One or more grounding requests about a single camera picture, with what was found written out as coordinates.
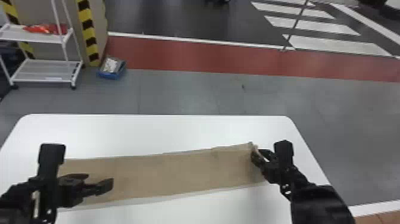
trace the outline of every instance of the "shelf leg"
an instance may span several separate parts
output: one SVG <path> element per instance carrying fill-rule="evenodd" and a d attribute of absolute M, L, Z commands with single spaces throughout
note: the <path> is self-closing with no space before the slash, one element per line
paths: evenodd
<path fill-rule="evenodd" d="M 70 25 L 70 27 L 72 27 L 72 21 L 71 21 L 70 13 L 68 12 L 68 8 L 67 8 L 67 5 L 65 4 L 65 0 L 62 0 L 61 2 L 62 2 L 62 6 L 64 7 L 64 12 L 65 12 L 65 14 L 67 16 L 68 24 Z M 79 49 L 79 45 L 78 45 L 78 39 L 76 38 L 75 30 L 74 30 L 74 32 L 72 32 L 72 35 L 74 36 L 76 51 L 78 52 L 79 59 L 82 61 L 82 55 L 80 53 L 80 49 Z"/>
<path fill-rule="evenodd" d="M 62 52 L 64 53 L 65 61 L 67 62 L 67 73 L 69 73 L 70 71 L 72 72 L 73 70 L 70 69 L 71 65 L 70 65 L 70 62 L 69 62 L 69 59 L 68 59 L 68 54 L 67 54 L 67 46 L 66 46 L 67 43 L 64 42 L 63 33 L 61 32 L 60 19 L 58 18 L 58 11 L 57 11 L 57 8 L 56 8 L 54 0 L 51 0 L 51 6 L 53 7 L 54 18 L 55 18 L 55 22 L 56 22 L 56 25 L 57 25 L 58 34 L 60 36 L 60 40 L 61 40 L 61 43 L 62 43 L 61 44 Z"/>
<path fill-rule="evenodd" d="M 5 63 L 3 61 L 3 56 L 1 54 L 0 54 L 0 64 L 4 71 L 5 77 L 7 78 L 8 83 L 10 84 L 10 86 L 14 86 L 14 82 L 13 82 L 13 80 L 11 80 L 10 74 L 7 70 L 7 67 L 5 66 Z"/>

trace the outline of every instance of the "white floor marking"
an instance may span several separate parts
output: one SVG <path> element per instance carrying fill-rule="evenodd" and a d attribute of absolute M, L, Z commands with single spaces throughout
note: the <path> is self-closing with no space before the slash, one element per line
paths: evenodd
<path fill-rule="evenodd" d="M 356 12 L 356 11 L 354 11 L 354 10 L 344 6 L 344 5 L 339 5 L 339 4 L 331 4 L 331 5 L 333 7 L 335 7 L 336 9 L 342 11 L 343 13 L 345 13 L 347 15 L 350 15 L 354 19 L 362 22 L 366 26 L 374 29 L 375 31 L 379 32 L 383 36 L 385 36 L 385 37 L 389 38 L 390 40 L 394 41 L 398 45 L 400 45 L 400 36 L 397 33 L 393 32 L 393 31 L 391 31 L 391 30 L 389 30 L 389 29 L 387 29 L 387 28 L 385 28 L 385 27 L 383 27 L 381 25 L 379 25 L 378 23 L 370 20 L 369 18 L 361 15 L 360 13 L 358 13 L 358 12 Z"/>
<path fill-rule="evenodd" d="M 301 11 L 299 7 L 287 7 L 281 5 L 271 5 L 267 3 L 259 3 L 259 2 L 251 2 L 253 6 L 260 11 L 271 11 L 277 13 L 287 13 L 298 15 Z M 303 15 L 312 16 L 312 17 L 321 17 L 321 18 L 332 18 L 330 14 L 321 11 L 321 10 L 304 10 Z"/>
<path fill-rule="evenodd" d="M 285 3 L 292 3 L 292 4 L 298 4 L 298 5 L 304 5 L 305 0 L 273 0 L 276 2 L 285 2 Z M 315 5 L 311 2 L 307 3 L 308 6 L 314 7 Z"/>
<path fill-rule="evenodd" d="M 340 41 L 323 38 L 310 38 L 293 35 L 290 44 L 296 49 L 310 49 L 316 51 L 331 51 L 351 54 L 367 54 L 392 57 L 390 53 L 375 43 L 364 43 L 354 41 Z"/>
<path fill-rule="evenodd" d="M 219 45 L 231 45 L 231 46 L 246 46 L 251 48 L 271 48 L 271 49 L 282 49 L 283 46 L 279 45 L 268 45 L 268 44 L 256 44 L 256 43 L 240 43 L 240 42 L 228 42 L 228 41 L 210 41 L 203 39 L 192 39 L 192 38 L 177 38 L 169 36 L 154 36 L 154 35 L 143 35 L 137 33 L 120 33 L 120 32 L 108 32 L 109 36 L 121 36 L 125 38 L 142 38 L 142 39 L 153 39 L 163 41 L 182 41 L 192 43 L 210 43 Z"/>
<path fill-rule="evenodd" d="M 362 204 L 359 206 L 349 207 L 351 214 L 354 217 L 368 216 L 371 214 L 386 213 L 391 211 L 398 211 L 400 209 L 400 200 L 398 201 L 385 201 L 381 203 Z"/>
<path fill-rule="evenodd" d="M 265 18 L 273 25 L 277 27 L 285 27 L 292 28 L 295 24 L 296 20 L 291 18 L 281 18 L 281 17 L 272 17 L 265 16 Z M 306 21 L 300 20 L 296 26 L 296 29 L 299 30 L 315 30 L 327 33 L 344 33 L 349 35 L 357 35 L 360 36 L 359 33 L 352 30 L 350 27 L 341 24 L 335 23 L 320 23 L 314 21 Z"/>

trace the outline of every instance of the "gray floor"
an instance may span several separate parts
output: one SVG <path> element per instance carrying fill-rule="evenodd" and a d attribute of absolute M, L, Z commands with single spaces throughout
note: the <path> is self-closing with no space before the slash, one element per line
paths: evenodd
<path fill-rule="evenodd" d="M 0 144 L 30 113 L 287 115 L 349 205 L 400 199 L 400 84 L 128 70 L 78 89 L 22 86 L 0 103 Z"/>

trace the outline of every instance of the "beige cloth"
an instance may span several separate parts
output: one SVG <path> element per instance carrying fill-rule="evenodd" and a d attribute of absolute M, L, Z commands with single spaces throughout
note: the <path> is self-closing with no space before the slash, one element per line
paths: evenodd
<path fill-rule="evenodd" d="M 85 204 L 230 188 L 264 181 L 250 160 L 251 142 L 181 153 L 66 160 L 59 176 L 88 173 L 87 182 L 114 178 L 114 189 Z"/>

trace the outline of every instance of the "hazard stripe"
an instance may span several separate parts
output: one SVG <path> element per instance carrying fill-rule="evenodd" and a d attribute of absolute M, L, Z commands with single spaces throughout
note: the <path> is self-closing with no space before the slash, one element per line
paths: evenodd
<path fill-rule="evenodd" d="M 18 19 L 18 13 L 16 8 L 13 6 L 10 0 L 0 0 L 1 5 L 3 6 L 4 13 L 7 15 L 10 23 L 12 24 L 21 24 Z M 20 46 L 21 50 L 23 50 L 26 55 L 31 58 L 35 59 L 33 55 L 33 48 L 27 42 L 19 42 L 18 45 Z"/>
<path fill-rule="evenodd" d="M 95 26 L 92 19 L 92 10 L 88 0 L 76 0 L 78 6 L 78 17 L 82 24 L 83 39 L 86 44 L 86 53 L 91 66 L 100 65 L 99 48 L 97 45 Z"/>

